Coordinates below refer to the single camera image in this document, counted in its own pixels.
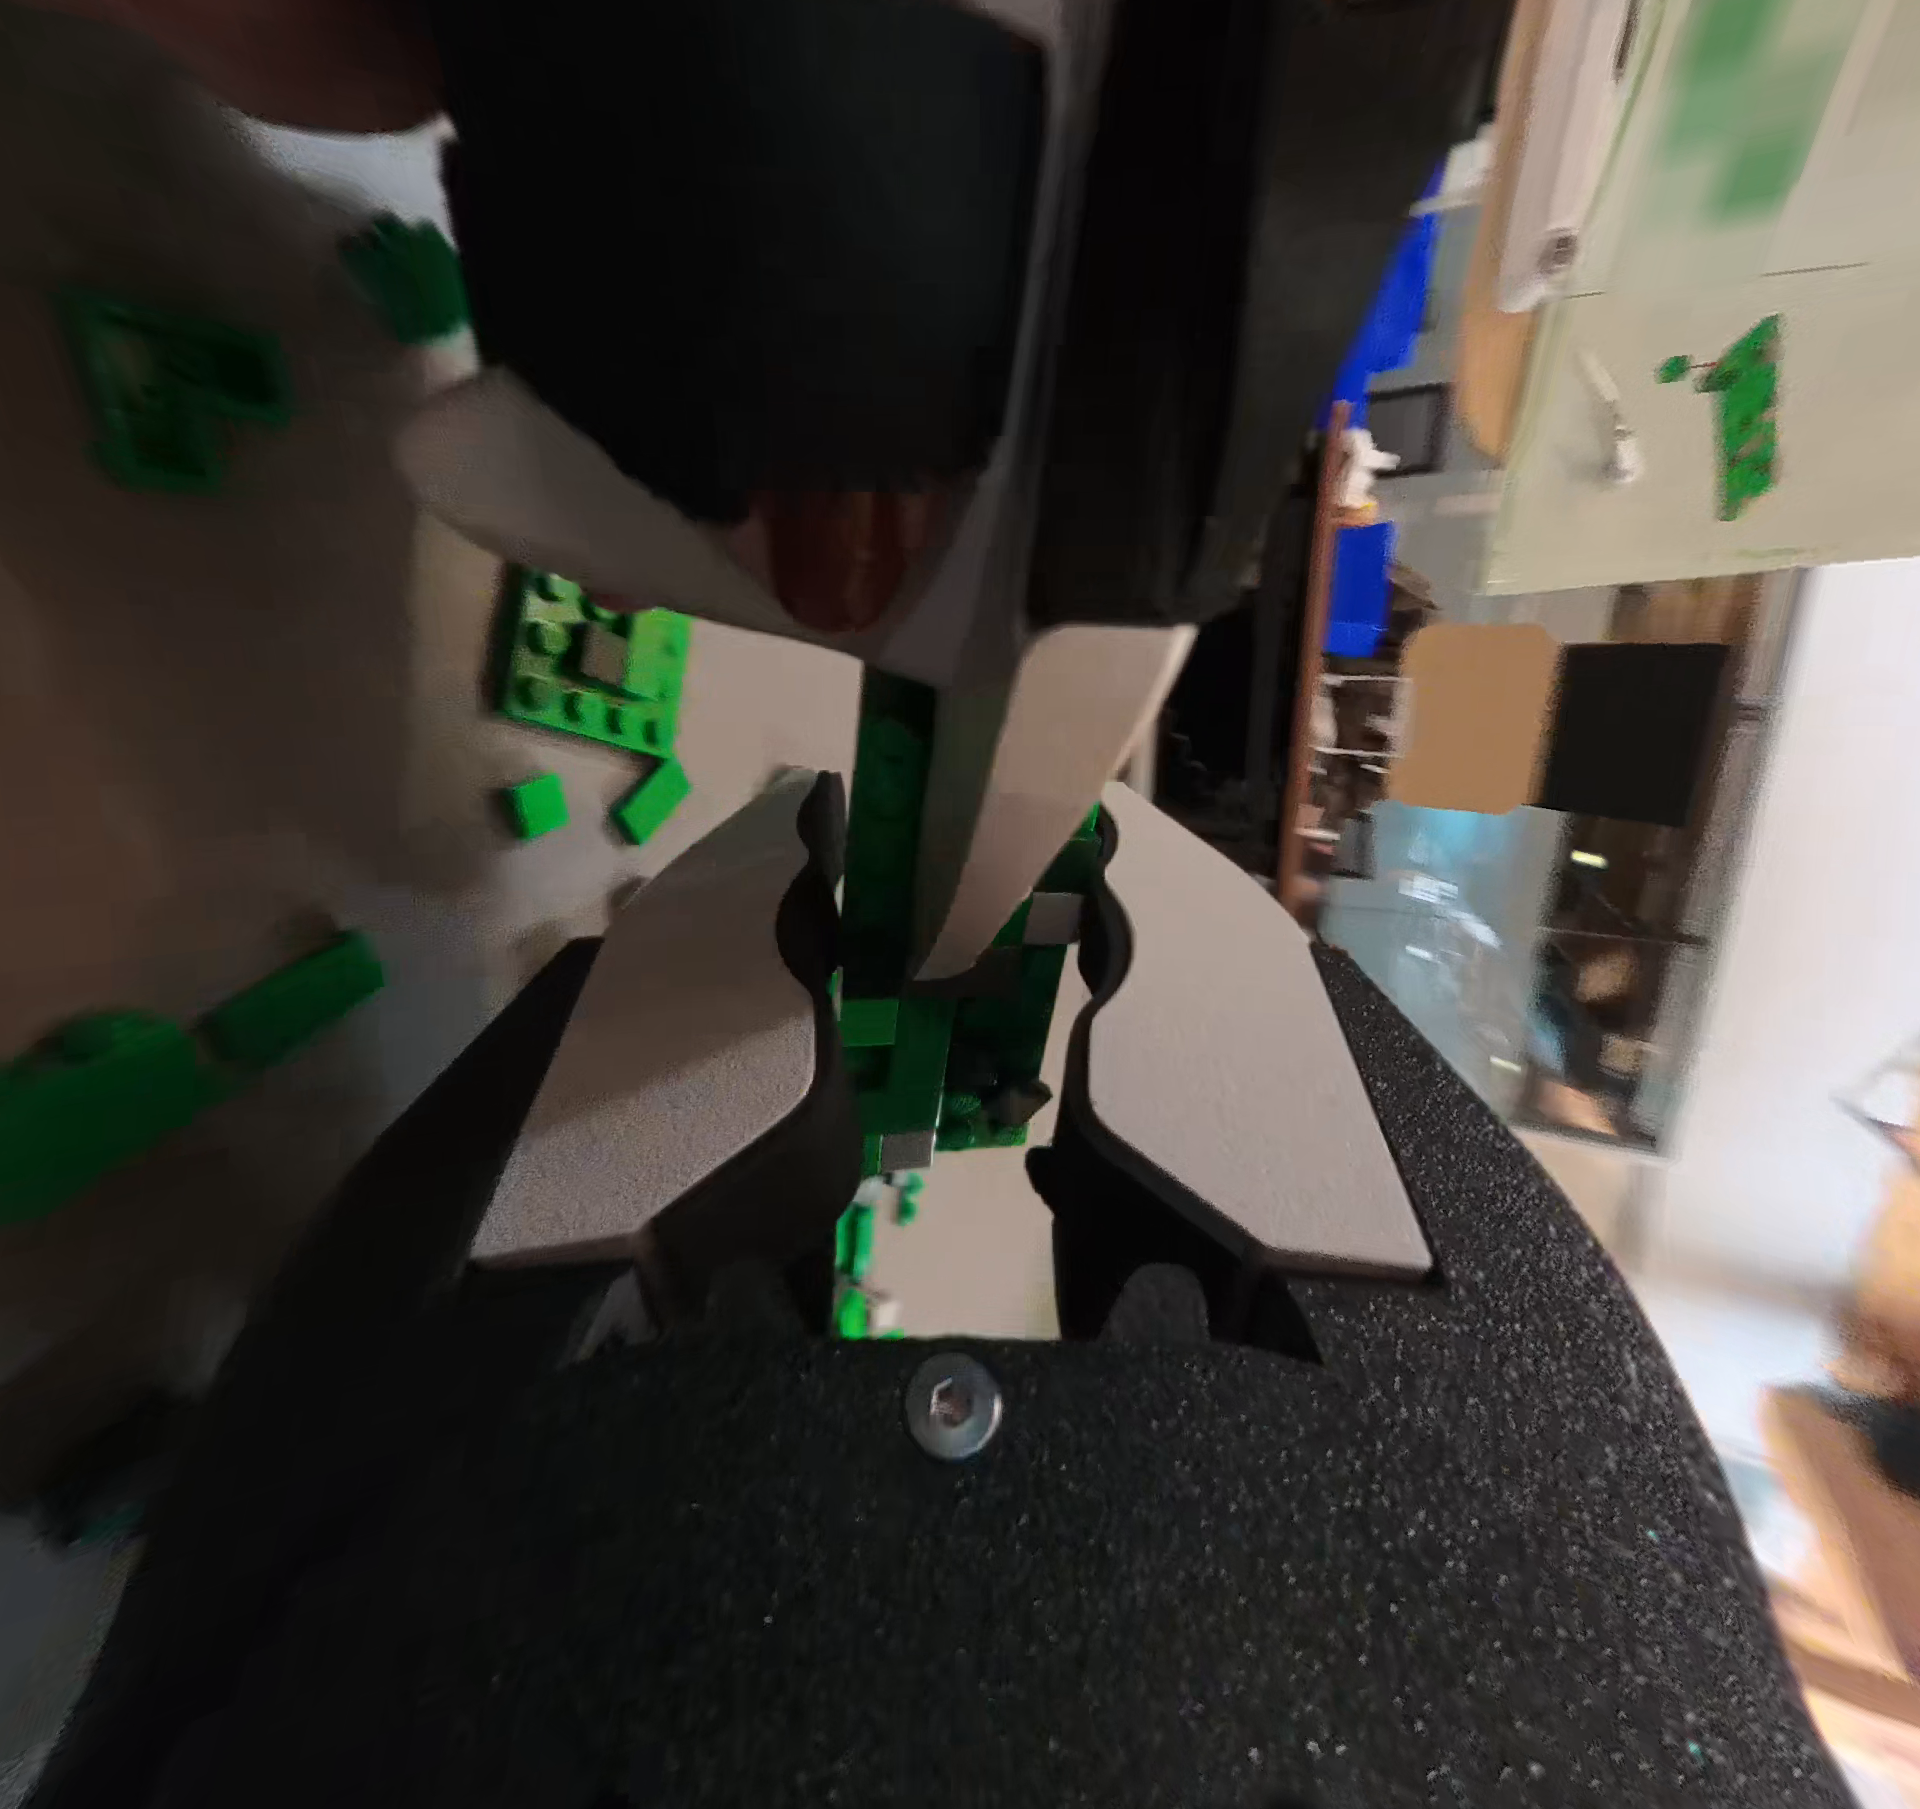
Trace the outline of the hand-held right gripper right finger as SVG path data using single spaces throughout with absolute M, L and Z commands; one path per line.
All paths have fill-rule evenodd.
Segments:
M 1248 872 L 1112 785 L 1050 1145 L 1059 1279 L 1199 1248 L 1226 1269 L 1426 1279 L 1427 1234 L 1309 935 Z

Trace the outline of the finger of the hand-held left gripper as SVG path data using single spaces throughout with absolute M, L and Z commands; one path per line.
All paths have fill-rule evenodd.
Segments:
M 935 696 L 911 903 L 911 980 L 972 969 L 1128 765 L 1193 622 L 1067 622 Z

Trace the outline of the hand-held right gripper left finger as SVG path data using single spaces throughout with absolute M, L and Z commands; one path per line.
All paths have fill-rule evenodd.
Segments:
M 613 914 L 475 1263 L 827 1257 L 861 1178 L 831 1006 L 845 836 L 843 777 L 784 769 Z

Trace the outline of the green toy brick assembly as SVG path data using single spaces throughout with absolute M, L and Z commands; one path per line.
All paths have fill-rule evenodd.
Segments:
M 1042 1078 L 1067 953 L 1108 829 L 1090 810 L 972 972 L 911 978 L 911 887 L 933 750 L 935 695 L 861 674 L 845 875 L 838 1034 L 866 1166 L 924 1170 L 937 1152 L 1020 1146 L 1053 1093 Z

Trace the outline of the grey desk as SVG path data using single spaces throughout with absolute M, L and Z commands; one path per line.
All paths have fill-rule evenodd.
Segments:
M 851 657 L 704 626 L 691 796 L 652 847 L 606 750 L 484 709 L 499 565 L 415 513 L 392 436 L 439 362 L 334 255 L 418 211 L 435 136 L 283 137 L 120 31 L 4 7 L 4 1060 L 188 1026 L 342 932 L 371 1006 L 44 1219 L 4 1229 L 4 1510 L 171 1434 L 351 1166 L 573 936 L 777 769 L 851 769 Z M 269 333 L 292 420 L 212 497 L 108 479 L 63 288 Z

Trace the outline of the blue storage bin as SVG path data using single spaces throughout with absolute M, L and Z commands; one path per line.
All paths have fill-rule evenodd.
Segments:
M 1411 213 L 1388 260 L 1377 295 L 1362 319 L 1333 387 L 1333 404 L 1345 404 L 1348 426 L 1368 426 L 1373 387 L 1402 371 L 1427 331 L 1427 300 L 1442 238 L 1445 213 Z
M 1358 662 L 1375 654 L 1388 622 L 1397 542 L 1393 522 L 1334 531 L 1324 654 Z

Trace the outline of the tan rounded board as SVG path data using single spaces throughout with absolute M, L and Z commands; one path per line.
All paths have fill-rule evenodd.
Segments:
M 1564 642 L 1536 623 L 1421 628 L 1402 649 L 1402 722 L 1387 798 L 1495 818 L 1531 808 L 1549 759 L 1564 654 Z

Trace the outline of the building instruction booklet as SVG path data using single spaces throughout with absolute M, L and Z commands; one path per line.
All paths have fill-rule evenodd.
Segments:
M 1483 585 L 1916 556 L 1916 0 L 1642 0 Z

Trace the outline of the black panel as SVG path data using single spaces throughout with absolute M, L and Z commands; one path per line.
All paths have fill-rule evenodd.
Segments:
M 1532 808 L 1685 827 L 1731 660 L 1727 645 L 1567 645 Z

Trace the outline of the green studded base plate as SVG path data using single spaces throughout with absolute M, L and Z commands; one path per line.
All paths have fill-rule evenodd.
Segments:
M 622 612 L 561 574 L 507 565 L 492 620 L 497 718 L 634 757 L 673 757 L 691 620 Z

